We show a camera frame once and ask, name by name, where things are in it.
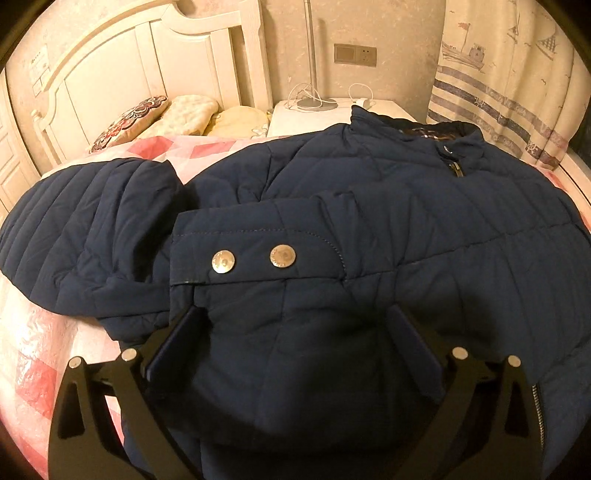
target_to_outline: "striped curtain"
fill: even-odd
[[[427,123],[465,121],[554,169],[583,119],[591,75],[535,0],[447,0]]]

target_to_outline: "navy blue jacket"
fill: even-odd
[[[158,408],[207,480],[370,478],[372,452],[431,408],[394,348],[396,303],[478,358],[521,358],[547,475],[591,416],[591,237],[568,195],[474,125],[419,127],[353,107],[351,125],[250,146],[186,186],[168,162],[67,168],[9,214],[0,270],[124,345],[206,309]],[[282,244],[287,268],[269,259]]]

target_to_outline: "pink checkered bedspread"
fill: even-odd
[[[269,140],[273,139],[147,138],[87,155],[54,171],[72,164],[138,157],[169,160],[181,181],[187,183],[229,154]],[[557,187],[567,191],[556,175],[541,171]],[[64,317],[43,310],[29,302],[0,274],[0,419],[25,457],[45,479],[48,478],[48,438],[57,390],[68,360],[76,355],[84,357],[88,363],[110,361],[119,355],[119,348],[94,319]],[[112,398],[108,402],[122,438],[119,405]]]

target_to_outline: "jacket collar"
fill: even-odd
[[[455,121],[426,125],[404,118],[378,115],[357,105],[352,107],[351,128],[355,133],[407,142],[409,148],[426,154],[440,155],[442,149],[447,147],[460,157],[480,158],[487,144],[482,131],[474,124]],[[440,140],[426,138],[421,131],[435,132]]]

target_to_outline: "switch panel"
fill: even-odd
[[[363,45],[335,43],[335,63],[375,67],[378,64],[378,49]]]

